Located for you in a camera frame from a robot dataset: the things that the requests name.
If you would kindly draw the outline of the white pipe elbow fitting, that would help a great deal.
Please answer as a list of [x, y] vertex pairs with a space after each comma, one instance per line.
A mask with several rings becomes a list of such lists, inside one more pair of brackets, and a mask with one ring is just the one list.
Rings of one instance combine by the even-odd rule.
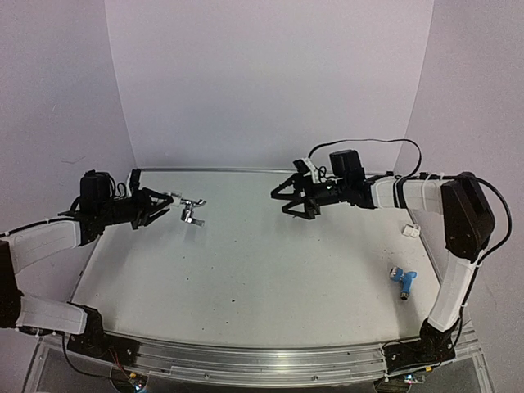
[[166, 196], [171, 198], [171, 202], [169, 203], [173, 207], [180, 207], [182, 204], [182, 195], [177, 192], [166, 192]]

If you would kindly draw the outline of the chrome water faucet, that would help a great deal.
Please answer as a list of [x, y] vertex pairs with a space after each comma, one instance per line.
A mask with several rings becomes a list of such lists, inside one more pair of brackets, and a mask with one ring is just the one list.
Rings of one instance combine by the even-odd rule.
[[206, 204], [205, 200], [192, 201], [185, 198], [180, 199], [180, 205], [182, 206], [181, 220], [186, 224], [193, 224], [198, 227], [203, 227], [205, 221], [202, 219], [197, 219], [195, 214], [195, 209], [200, 208]]

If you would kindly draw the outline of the small white pipe fitting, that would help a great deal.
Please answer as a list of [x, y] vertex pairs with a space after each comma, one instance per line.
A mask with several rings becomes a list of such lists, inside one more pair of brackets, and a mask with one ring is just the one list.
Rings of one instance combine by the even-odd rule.
[[418, 224], [406, 224], [402, 229], [402, 235], [410, 238], [417, 238], [420, 236], [421, 228]]

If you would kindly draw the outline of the blue water faucet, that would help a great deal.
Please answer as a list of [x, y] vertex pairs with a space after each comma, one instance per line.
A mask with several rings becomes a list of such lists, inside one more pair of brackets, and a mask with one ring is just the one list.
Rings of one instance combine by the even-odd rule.
[[406, 301], [410, 298], [413, 280], [418, 276], [415, 271], [404, 271], [398, 266], [394, 266], [389, 273], [390, 280], [400, 284], [400, 299]]

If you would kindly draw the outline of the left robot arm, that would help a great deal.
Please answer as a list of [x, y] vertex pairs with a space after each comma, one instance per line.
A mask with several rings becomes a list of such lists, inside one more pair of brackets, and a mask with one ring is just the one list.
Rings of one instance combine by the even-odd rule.
[[111, 339], [96, 309], [30, 295], [19, 288], [16, 276], [40, 260], [96, 241], [109, 226], [130, 224], [137, 230], [152, 224], [171, 206], [180, 206], [179, 194], [141, 187], [140, 176], [140, 169], [134, 169], [127, 183], [117, 183], [107, 172], [89, 170], [67, 211], [2, 233], [3, 329], [37, 335], [60, 332], [95, 358], [111, 352]]

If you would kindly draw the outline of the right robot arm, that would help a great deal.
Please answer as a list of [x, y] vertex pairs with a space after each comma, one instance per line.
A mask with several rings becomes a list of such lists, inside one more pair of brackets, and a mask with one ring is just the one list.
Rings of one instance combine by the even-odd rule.
[[369, 177], [355, 150], [330, 155], [332, 176], [309, 158], [295, 160], [296, 171], [270, 196], [284, 201], [282, 212], [312, 220], [324, 206], [348, 203], [361, 209], [420, 210], [439, 214], [444, 223], [448, 262], [436, 301], [413, 343], [386, 346], [394, 366], [444, 362], [454, 354], [453, 331], [463, 310], [495, 229], [495, 217], [472, 173], [455, 176], [420, 174], [400, 177], [392, 172]]

